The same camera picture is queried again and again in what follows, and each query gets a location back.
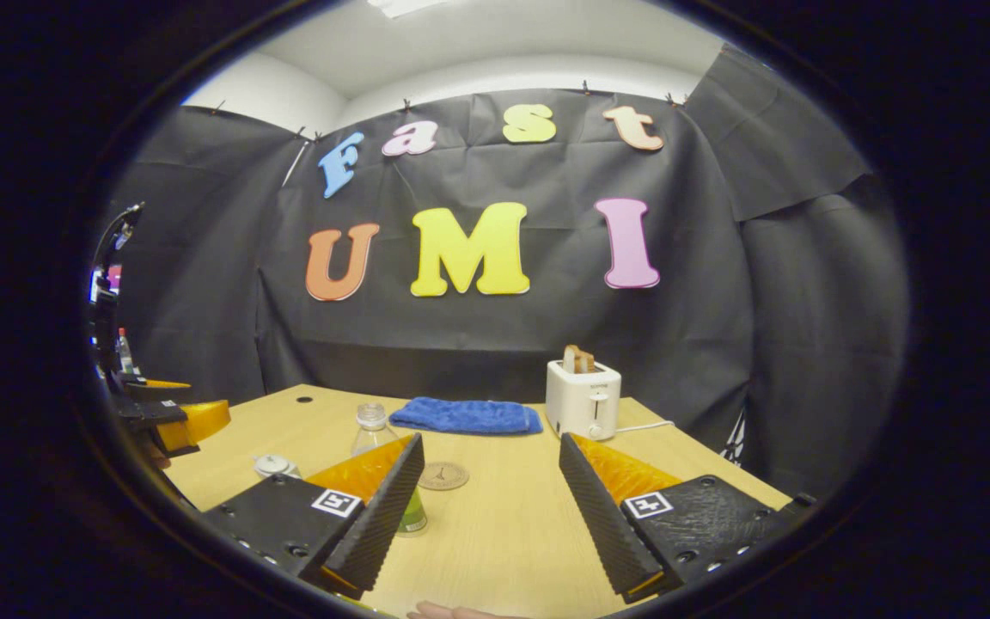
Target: folded towel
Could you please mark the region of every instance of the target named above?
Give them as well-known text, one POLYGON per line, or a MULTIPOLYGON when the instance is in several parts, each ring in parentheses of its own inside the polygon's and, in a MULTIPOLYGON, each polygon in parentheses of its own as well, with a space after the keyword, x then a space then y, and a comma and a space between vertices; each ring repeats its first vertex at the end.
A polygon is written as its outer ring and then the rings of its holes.
POLYGON ((537 411, 514 402, 449 402, 416 397, 390 416, 393 426, 453 434, 537 434, 537 411))

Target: orange letter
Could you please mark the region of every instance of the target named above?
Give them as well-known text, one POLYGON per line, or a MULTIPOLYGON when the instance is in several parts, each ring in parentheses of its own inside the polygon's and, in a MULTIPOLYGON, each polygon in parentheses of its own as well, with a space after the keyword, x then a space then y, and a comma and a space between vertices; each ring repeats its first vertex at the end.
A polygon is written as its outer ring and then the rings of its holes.
POLYGON ((342 238, 338 230, 320 230, 308 239, 311 251, 308 254, 308 271, 303 285, 315 301, 342 301, 357 292, 365 279, 365 263, 369 259, 369 245, 373 236, 381 231, 377 224, 358 224, 350 228, 353 247, 350 248, 350 266, 342 279, 331 279, 327 268, 331 264, 331 250, 334 242, 342 238))
POLYGON ((641 151, 657 151, 663 148, 663 138, 649 136, 645 133, 644 125, 651 125, 651 117, 648 114, 636 113, 635 109, 629 106, 621 106, 612 110, 606 110, 602 116, 609 118, 617 125, 617 134, 625 144, 641 151))

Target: round coaster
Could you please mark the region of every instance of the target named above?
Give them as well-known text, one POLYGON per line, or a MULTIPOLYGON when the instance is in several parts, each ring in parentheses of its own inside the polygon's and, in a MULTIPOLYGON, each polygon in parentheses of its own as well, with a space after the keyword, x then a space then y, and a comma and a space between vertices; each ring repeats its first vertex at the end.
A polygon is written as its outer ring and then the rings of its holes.
POLYGON ((452 490, 464 486, 468 471, 455 463, 428 463, 419 476, 419 485, 428 490, 452 490))

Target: black fabric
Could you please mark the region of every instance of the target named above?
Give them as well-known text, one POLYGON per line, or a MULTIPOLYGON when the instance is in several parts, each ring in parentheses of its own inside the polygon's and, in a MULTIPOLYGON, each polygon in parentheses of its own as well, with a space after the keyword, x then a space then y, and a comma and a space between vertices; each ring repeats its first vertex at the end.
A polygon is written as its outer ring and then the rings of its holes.
POLYGON ((118 259, 118 318, 145 376, 190 383, 186 401, 264 395, 254 341, 263 205, 302 142, 277 126, 182 108, 113 192, 145 201, 118 259))
POLYGON ((890 205, 828 118, 765 66, 726 48, 687 108, 635 95, 520 90, 388 113, 318 144, 259 121, 182 108, 117 192, 148 200, 126 248, 122 324, 151 377, 197 400, 241 402, 292 384, 445 400, 545 400, 569 342, 715 451, 745 410, 738 461, 786 493, 824 493, 885 419, 907 328, 890 205), (557 136, 508 144, 502 113, 553 110, 557 136), (657 152, 602 111, 649 114, 657 152), (398 126, 439 125, 435 149, 387 157, 398 126), (318 163, 354 131, 353 179, 323 199, 318 163), (652 289, 614 290, 600 199, 643 200, 652 289), (413 215, 449 208, 471 234, 517 201, 530 290, 413 297, 413 215), (375 223, 360 289, 306 290, 308 238, 375 223))

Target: table surface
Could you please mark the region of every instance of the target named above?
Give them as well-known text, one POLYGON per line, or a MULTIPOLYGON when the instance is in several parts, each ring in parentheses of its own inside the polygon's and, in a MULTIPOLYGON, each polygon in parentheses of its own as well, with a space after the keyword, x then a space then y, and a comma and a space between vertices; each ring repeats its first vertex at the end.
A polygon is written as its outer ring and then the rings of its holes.
MULTIPOLYGON (((407 400, 297 385, 231 408, 231 423, 174 458, 169 478, 200 510, 259 482, 256 456, 294 462, 303 477, 350 457, 358 404, 390 413, 407 400), (297 402, 310 396, 311 402, 297 402)), ((590 533, 558 465, 560 442, 545 405, 530 404, 545 431, 528 436, 423 432, 425 461, 452 462, 470 479, 453 490, 419 489, 429 523, 416 537, 397 536, 374 591, 362 596, 390 615, 407 616, 420 600, 534 619, 584 619, 626 608, 613 593, 590 533)), ((618 427, 660 420, 622 397, 618 427)), ((401 436, 413 430, 393 426, 401 436)), ((618 432, 604 443, 686 481, 713 474, 770 506, 789 497, 728 463, 674 426, 618 432)))

